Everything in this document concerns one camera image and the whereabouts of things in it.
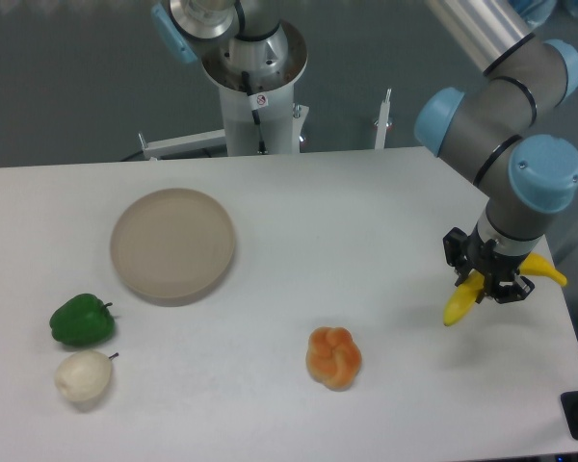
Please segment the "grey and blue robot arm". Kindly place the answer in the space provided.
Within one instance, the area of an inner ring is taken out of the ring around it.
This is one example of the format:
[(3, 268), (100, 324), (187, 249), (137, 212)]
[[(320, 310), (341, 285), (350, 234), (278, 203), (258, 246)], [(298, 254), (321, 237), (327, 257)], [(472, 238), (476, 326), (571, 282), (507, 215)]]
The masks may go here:
[[(535, 37), (506, 1), (432, 1), (430, 10), (486, 77), (465, 94), (447, 88), (423, 107), (414, 134), (435, 157), (483, 192), (474, 229), (443, 240), (457, 274), (451, 309), (491, 298), (526, 298), (533, 276), (565, 278), (534, 249), (578, 188), (578, 151), (548, 135), (525, 137), (578, 87), (578, 53)], [(161, 1), (151, 10), (162, 41), (184, 64), (201, 62), (221, 94), (231, 155), (300, 148), (294, 83), (307, 52), (274, 1)]]

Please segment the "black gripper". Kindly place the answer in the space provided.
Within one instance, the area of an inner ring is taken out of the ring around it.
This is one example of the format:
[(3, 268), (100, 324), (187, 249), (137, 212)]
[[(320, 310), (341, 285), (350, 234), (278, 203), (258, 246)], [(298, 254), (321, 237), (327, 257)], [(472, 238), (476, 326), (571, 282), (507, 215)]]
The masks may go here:
[(526, 299), (534, 290), (535, 284), (531, 280), (517, 275), (521, 256), (500, 253), (496, 249), (497, 242), (483, 239), (477, 227), (469, 237), (454, 227), (442, 241), (446, 263), (457, 276), (456, 287), (466, 281), (472, 269), (485, 278), (476, 298), (478, 304), (484, 298), (493, 299), (499, 304), (518, 302)]

